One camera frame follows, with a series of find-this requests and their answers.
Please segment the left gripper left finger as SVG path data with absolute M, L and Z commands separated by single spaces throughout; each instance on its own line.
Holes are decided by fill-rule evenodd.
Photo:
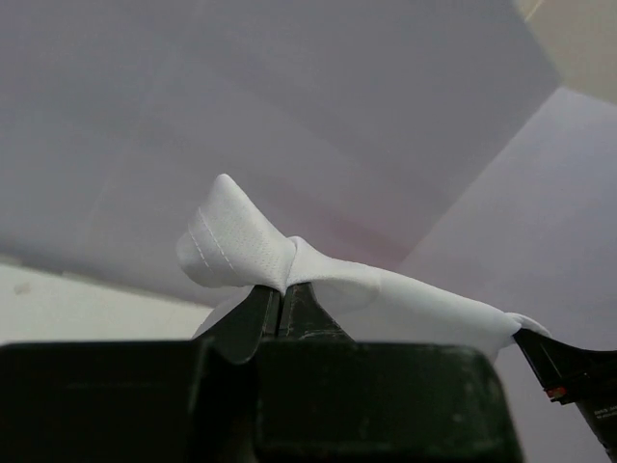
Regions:
M 230 363 L 247 363 L 263 338 L 277 335 L 282 296 L 272 288 L 255 286 L 250 294 L 211 327 L 214 347 Z

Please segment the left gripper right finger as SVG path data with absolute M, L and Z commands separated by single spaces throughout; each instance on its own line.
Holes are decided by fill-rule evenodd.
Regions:
M 353 341 L 317 302 L 310 283 L 294 285 L 286 291 L 282 337 L 297 341 Z

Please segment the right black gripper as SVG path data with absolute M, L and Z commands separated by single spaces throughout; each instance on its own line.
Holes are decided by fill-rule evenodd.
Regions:
M 603 446 L 616 457 L 616 351 L 573 347 L 521 329 L 514 340 L 551 401 L 574 404 Z

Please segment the white t shirt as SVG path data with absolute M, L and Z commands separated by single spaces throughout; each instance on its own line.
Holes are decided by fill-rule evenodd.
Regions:
M 216 177 L 176 245 L 179 265 L 206 288 L 309 284 L 317 302 L 355 340 L 456 344 L 490 360 L 536 320 L 506 313 L 379 267 L 328 257 L 283 235 L 227 174 Z

